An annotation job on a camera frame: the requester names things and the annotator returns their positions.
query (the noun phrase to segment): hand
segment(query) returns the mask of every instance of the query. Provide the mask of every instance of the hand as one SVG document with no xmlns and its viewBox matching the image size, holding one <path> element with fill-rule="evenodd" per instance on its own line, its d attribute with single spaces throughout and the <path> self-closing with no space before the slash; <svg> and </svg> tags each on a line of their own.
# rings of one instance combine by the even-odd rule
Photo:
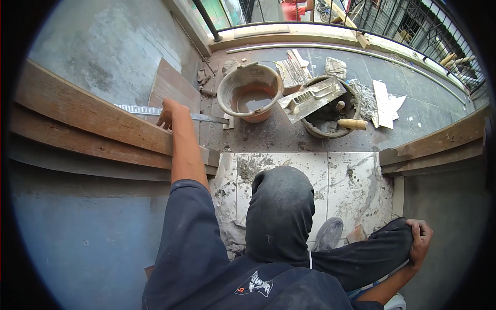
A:
<svg viewBox="0 0 496 310">
<path fill-rule="evenodd" d="M 431 244 L 431 237 L 434 232 L 423 220 L 408 219 L 406 224 L 412 227 L 413 235 L 409 264 L 415 270 L 419 270 L 426 257 L 429 244 Z"/>
<path fill-rule="evenodd" d="M 157 126 L 162 126 L 164 124 L 163 128 L 164 129 L 172 129 L 172 115 L 175 111 L 180 109 L 181 107 L 186 108 L 182 106 L 180 103 L 177 101 L 174 101 L 169 98 L 164 98 L 162 101 L 162 106 L 163 110 L 160 113 L 160 116 L 158 117 L 157 121 Z"/>
</svg>

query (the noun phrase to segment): red shirt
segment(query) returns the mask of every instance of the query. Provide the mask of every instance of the red shirt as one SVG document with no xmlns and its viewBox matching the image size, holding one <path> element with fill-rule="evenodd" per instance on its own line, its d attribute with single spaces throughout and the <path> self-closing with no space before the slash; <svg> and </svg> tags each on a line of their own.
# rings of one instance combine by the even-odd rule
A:
<svg viewBox="0 0 496 310">
<path fill-rule="evenodd" d="M 301 20 L 301 15 L 305 15 L 305 3 L 298 5 L 298 14 L 296 14 L 295 3 L 281 3 L 284 20 Z"/>
</svg>

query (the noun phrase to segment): man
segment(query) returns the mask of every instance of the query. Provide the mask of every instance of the man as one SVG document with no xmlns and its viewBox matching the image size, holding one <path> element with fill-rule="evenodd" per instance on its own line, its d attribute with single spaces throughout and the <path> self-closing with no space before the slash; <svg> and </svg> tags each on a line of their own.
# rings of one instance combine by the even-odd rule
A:
<svg viewBox="0 0 496 310">
<path fill-rule="evenodd" d="M 281 7 L 284 20 L 301 20 L 305 12 L 313 10 L 313 0 L 283 0 Z"/>
<path fill-rule="evenodd" d="M 334 248 L 332 218 L 307 249 L 313 188 L 292 167 L 259 173 L 246 219 L 246 252 L 229 262 L 189 109 L 164 99 L 157 125 L 173 125 L 172 185 L 143 309 L 382 309 L 419 270 L 432 230 L 400 218 L 366 241 Z M 392 276 L 351 301 L 349 292 Z"/>
</svg>

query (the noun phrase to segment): person in red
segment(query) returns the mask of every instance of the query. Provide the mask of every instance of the person in red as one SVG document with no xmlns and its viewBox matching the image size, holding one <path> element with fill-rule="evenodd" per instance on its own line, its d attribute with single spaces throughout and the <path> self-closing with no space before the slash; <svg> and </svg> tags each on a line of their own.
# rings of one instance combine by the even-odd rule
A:
<svg viewBox="0 0 496 310">
<path fill-rule="evenodd" d="M 304 2 L 306 2 L 307 5 L 298 5 L 297 9 L 297 3 Z M 301 20 L 302 15 L 305 15 L 305 12 L 313 10 L 313 0 L 283 0 L 281 5 L 284 20 Z"/>
</svg>

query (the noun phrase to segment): shoe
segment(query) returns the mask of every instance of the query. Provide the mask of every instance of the shoe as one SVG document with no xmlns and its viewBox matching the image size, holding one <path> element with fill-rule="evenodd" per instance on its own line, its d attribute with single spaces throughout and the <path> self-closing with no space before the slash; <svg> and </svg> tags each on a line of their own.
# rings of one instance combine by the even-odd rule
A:
<svg viewBox="0 0 496 310">
<path fill-rule="evenodd" d="M 318 230 L 312 251 L 322 252 L 335 248 L 342 233 L 343 220 L 339 217 L 331 217 Z"/>
</svg>

